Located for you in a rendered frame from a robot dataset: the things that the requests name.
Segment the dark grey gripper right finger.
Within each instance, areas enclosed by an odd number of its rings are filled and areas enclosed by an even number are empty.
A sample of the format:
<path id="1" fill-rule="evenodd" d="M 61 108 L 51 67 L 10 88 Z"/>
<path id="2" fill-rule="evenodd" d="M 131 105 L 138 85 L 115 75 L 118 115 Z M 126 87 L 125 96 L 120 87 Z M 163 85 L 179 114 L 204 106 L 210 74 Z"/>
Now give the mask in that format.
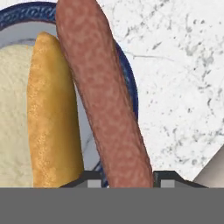
<path id="1" fill-rule="evenodd" d="M 183 179 L 175 171 L 154 171 L 153 177 L 154 186 L 158 188 L 205 188 L 204 185 L 200 185 L 192 181 Z"/>

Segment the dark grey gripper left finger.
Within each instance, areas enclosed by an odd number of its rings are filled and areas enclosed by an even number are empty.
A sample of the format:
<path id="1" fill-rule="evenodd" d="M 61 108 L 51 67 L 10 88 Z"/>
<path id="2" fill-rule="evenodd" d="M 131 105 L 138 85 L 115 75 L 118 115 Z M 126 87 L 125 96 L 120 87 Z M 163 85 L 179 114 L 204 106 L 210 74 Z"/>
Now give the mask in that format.
<path id="1" fill-rule="evenodd" d="M 107 185 L 101 171 L 84 171 L 76 180 L 63 185 L 63 188 L 105 188 Z"/>

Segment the reddish brown sausage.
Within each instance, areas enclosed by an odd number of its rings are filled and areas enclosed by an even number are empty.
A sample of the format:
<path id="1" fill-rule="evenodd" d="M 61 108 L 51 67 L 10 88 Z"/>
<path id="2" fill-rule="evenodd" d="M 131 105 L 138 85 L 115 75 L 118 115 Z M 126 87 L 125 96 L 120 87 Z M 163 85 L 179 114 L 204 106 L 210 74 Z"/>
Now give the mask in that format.
<path id="1" fill-rule="evenodd" d="M 111 187 L 152 187 L 116 44 L 96 0 L 59 0 L 56 25 Z"/>

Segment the golden hot dog bun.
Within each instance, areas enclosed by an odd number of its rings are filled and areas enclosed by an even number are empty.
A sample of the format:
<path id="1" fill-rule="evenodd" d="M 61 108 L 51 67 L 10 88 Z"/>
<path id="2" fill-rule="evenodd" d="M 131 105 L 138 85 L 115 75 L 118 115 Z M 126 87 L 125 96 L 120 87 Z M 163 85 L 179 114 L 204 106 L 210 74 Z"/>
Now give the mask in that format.
<path id="1" fill-rule="evenodd" d="M 0 187 L 60 187 L 84 171 L 74 82 L 59 41 L 0 49 Z"/>

